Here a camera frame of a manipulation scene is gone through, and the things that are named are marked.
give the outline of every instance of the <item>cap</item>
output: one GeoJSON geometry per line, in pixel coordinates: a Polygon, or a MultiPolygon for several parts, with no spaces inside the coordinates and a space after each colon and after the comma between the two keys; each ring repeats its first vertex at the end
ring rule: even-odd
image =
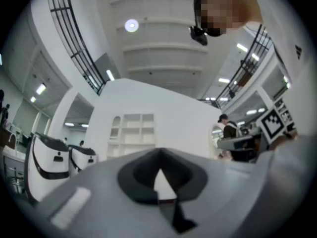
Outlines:
{"type": "Polygon", "coordinates": [[[226,114],[222,114],[221,116],[219,116],[218,122],[221,122],[222,119],[228,120],[228,116],[226,114]]]}

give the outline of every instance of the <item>white shelf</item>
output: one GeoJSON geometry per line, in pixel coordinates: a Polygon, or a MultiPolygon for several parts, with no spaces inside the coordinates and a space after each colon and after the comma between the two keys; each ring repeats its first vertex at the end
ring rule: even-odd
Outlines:
{"type": "Polygon", "coordinates": [[[156,147],[153,114],[127,114],[114,118],[108,141],[109,159],[156,147]]]}

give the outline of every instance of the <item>metal railing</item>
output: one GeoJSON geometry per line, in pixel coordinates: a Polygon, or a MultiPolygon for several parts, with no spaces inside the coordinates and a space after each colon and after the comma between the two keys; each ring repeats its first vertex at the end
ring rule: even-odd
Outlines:
{"type": "Polygon", "coordinates": [[[265,31],[265,27],[260,25],[246,57],[240,61],[237,72],[215,101],[220,109],[223,109],[250,80],[266,57],[271,45],[272,40],[265,31]]]}
{"type": "Polygon", "coordinates": [[[92,60],[80,33],[71,0],[48,0],[51,14],[61,40],[79,72],[98,94],[106,81],[92,60]]]}

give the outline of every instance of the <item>person in black shirt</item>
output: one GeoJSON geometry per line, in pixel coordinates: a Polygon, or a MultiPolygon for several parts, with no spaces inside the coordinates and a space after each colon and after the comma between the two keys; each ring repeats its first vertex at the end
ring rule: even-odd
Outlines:
{"type": "Polygon", "coordinates": [[[10,108],[10,104],[7,104],[4,108],[2,108],[2,117],[0,121],[0,128],[3,128],[6,124],[6,120],[9,117],[9,111],[8,109],[10,108]]]}
{"type": "Polygon", "coordinates": [[[222,114],[219,117],[219,121],[225,125],[223,130],[223,138],[234,138],[237,137],[237,124],[233,121],[230,121],[226,114],[222,114]]]}

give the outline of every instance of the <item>black stripe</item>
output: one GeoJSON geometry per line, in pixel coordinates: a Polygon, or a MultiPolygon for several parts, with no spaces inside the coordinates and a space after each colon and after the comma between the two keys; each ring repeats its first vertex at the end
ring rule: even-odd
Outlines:
{"type": "Polygon", "coordinates": [[[41,175],[41,177],[43,177],[44,179],[47,179],[47,180],[65,179],[65,178],[69,177],[69,172],[68,171],[62,172],[62,173],[50,173],[50,172],[44,171],[40,167],[38,161],[35,158],[34,145],[35,145],[35,142],[33,144],[33,149],[32,149],[33,159],[34,159],[35,167],[36,167],[37,171],[39,172],[39,174],[41,175]]]}

